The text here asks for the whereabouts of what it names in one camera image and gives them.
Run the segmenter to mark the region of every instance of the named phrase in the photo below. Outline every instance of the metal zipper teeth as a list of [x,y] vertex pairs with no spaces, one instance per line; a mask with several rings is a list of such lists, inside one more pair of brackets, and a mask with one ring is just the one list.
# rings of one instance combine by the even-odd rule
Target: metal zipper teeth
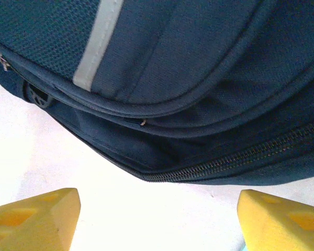
[[182,170],[164,174],[142,174],[135,172],[135,176],[150,182],[183,181],[197,179],[226,170],[231,170],[246,164],[277,155],[293,148],[302,140],[314,136],[314,122],[302,128],[292,130],[287,134],[251,147],[248,150],[240,151],[229,156],[218,158],[210,162],[184,168]]

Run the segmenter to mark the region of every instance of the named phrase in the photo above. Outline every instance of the backpack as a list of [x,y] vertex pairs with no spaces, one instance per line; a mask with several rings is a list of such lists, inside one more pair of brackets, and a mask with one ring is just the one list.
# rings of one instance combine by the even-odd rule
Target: backpack
[[314,1],[0,0],[0,84],[146,181],[314,176]]

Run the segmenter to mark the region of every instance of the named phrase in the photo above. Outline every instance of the gray stripe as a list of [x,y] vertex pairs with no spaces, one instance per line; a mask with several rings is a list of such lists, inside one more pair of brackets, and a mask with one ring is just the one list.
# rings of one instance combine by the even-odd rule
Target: gray stripe
[[73,83],[91,91],[92,81],[105,54],[124,0],[101,0],[84,55]]

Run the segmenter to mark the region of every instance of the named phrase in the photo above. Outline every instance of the white surface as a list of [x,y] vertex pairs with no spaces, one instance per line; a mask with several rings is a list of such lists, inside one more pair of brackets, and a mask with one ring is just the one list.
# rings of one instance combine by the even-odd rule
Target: white surface
[[[236,206],[249,187],[140,181],[0,86],[0,205],[63,187],[76,187],[82,203],[71,251],[243,245]],[[314,178],[251,188],[314,206]]]

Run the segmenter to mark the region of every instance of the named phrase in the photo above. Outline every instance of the navy blue backpack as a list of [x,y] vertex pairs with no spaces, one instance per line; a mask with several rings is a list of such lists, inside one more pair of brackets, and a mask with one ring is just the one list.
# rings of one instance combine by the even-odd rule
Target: navy blue backpack
[[146,181],[314,176],[312,0],[0,0],[0,84]]

